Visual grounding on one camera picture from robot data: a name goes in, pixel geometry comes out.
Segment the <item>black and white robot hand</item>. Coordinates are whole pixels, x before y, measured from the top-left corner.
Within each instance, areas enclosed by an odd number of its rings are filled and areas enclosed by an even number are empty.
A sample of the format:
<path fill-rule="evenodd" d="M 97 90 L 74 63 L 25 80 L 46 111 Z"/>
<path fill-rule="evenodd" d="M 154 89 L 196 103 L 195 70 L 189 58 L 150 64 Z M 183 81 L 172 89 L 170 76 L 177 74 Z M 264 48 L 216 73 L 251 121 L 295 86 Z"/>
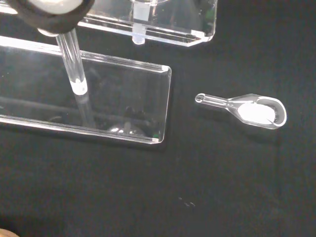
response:
<path fill-rule="evenodd" d="M 53 34 L 75 28 L 93 7 L 93 0 L 8 0 L 28 25 Z"/>

